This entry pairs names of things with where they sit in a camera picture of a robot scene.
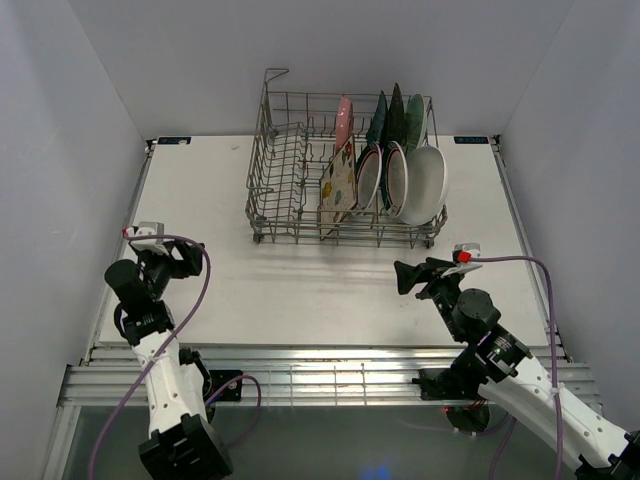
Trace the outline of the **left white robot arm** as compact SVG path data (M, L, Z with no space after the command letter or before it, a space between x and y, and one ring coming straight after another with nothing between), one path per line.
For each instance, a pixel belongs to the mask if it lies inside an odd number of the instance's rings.
M173 279L211 278L204 246L179 236L129 237L134 260L118 260L104 278L119 300L120 335L136 356L149 407L148 438L138 447L154 479L223 479L233 472L228 448L210 424L205 396L212 376L195 350L180 345L162 295Z

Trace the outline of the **cream floral square plate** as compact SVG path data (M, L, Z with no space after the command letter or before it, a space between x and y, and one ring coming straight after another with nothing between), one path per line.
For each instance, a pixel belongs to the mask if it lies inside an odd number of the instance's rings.
M320 180L319 229L328 237L357 203L355 142L351 135L334 155Z

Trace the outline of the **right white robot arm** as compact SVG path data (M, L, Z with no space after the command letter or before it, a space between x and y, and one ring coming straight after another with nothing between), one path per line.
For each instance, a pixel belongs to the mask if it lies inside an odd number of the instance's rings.
M419 371L413 383L422 399L486 399L552 447L556 465L579 479L636 479L639 434L606 420L562 386L557 368L545 368L531 349L500 325L489 293L461 289L483 259L455 249L451 260L428 257L394 264L397 291L434 303L454 341L464 344L450 367L434 377Z

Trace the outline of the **pink dotted scalloped plate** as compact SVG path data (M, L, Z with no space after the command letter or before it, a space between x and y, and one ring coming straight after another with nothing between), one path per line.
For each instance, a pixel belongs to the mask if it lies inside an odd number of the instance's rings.
M337 153L350 139L353 131L353 121L353 103L347 96L342 96L336 115L335 153Z

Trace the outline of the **black floral square plate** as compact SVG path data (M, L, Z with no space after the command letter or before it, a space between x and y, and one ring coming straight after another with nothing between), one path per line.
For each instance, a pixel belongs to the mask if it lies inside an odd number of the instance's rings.
M381 145L386 147L391 141L402 144L405 137L404 100L399 84L395 83L381 134Z

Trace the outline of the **teal square plate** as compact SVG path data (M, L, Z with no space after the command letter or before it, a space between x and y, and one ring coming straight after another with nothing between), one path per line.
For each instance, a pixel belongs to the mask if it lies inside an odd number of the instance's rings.
M382 131L387 115L387 99L383 91L380 91L374 115L370 121L365 139L368 146L378 144L382 137Z

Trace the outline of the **round plate teal red rim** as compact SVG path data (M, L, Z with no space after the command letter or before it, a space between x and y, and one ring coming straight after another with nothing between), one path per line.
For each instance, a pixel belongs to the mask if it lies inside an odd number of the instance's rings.
M396 141L390 141L383 152L380 185L386 213L392 218L398 218L408 194L408 166L404 151Z

